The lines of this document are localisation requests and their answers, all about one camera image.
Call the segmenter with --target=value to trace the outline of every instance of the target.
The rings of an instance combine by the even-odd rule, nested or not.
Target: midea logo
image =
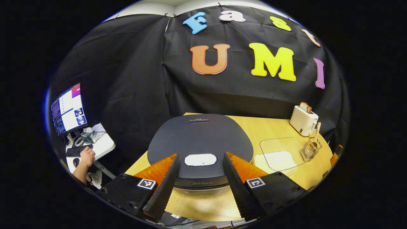
[[[213,182],[194,182],[194,181],[190,181],[188,182],[188,184],[190,185],[209,185],[209,184],[213,184]]]

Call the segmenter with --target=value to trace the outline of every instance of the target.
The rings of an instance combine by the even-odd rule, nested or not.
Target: toast
[[[308,106],[306,102],[301,102],[299,107],[301,110],[311,114],[312,107]]]

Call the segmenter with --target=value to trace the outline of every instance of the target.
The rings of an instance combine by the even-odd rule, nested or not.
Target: computer monitor
[[[63,92],[51,105],[57,135],[67,134],[87,125],[81,100],[81,84]]]

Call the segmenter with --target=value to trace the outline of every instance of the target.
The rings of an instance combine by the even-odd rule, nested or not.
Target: black keyboard
[[[86,147],[89,147],[89,148],[92,149],[92,148],[93,148],[93,145],[90,144],[90,145],[83,145],[83,146],[75,147],[75,148],[69,148],[69,149],[66,151],[66,156],[67,156],[67,157],[80,157],[80,156],[81,156],[81,152],[82,152]]]

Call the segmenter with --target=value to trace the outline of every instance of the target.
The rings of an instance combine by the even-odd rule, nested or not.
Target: letter f
[[[187,24],[192,29],[192,34],[196,34],[208,26],[206,24],[200,24],[200,22],[206,22],[206,19],[201,17],[203,15],[205,15],[204,12],[198,12],[194,16],[186,19],[182,24]]]

